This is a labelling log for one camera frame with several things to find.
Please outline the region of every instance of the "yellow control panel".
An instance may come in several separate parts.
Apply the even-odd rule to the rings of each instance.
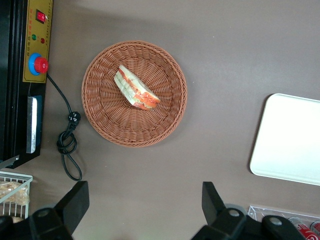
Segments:
[[[46,83],[52,7],[52,0],[28,1],[23,82]]]

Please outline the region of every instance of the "brown woven basket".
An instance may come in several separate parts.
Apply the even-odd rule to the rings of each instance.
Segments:
[[[152,111],[131,106],[117,87],[119,65],[137,75],[161,100]],[[82,104],[93,128],[126,147],[145,147],[169,136],[187,104],[187,85],[173,57],[145,41],[124,41],[99,53],[82,82]]]

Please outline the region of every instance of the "red can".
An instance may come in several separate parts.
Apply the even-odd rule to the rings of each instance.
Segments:
[[[318,236],[320,236],[320,221],[315,221],[310,226],[311,231],[315,232]]]
[[[319,237],[308,228],[298,217],[290,217],[288,219],[295,227],[299,230],[299,232],[305,237],[307,240],[320,240]]]

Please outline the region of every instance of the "sandwich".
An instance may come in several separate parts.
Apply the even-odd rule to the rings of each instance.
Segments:
[[[149,111],[160,103],[160,99],[123,65],[119,66],[113,79],[132,106]]]

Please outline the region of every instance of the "red switch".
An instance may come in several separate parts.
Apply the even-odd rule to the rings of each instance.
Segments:
[[[39,21],[40,23],[44,24],[46,21],[46,15],[37,9],[36,10],[36,20]]]
[[[48,61],[44,57],[39,56],[34,60],[34,69],[36,72],[44,74],[48,71],[48,67]]]

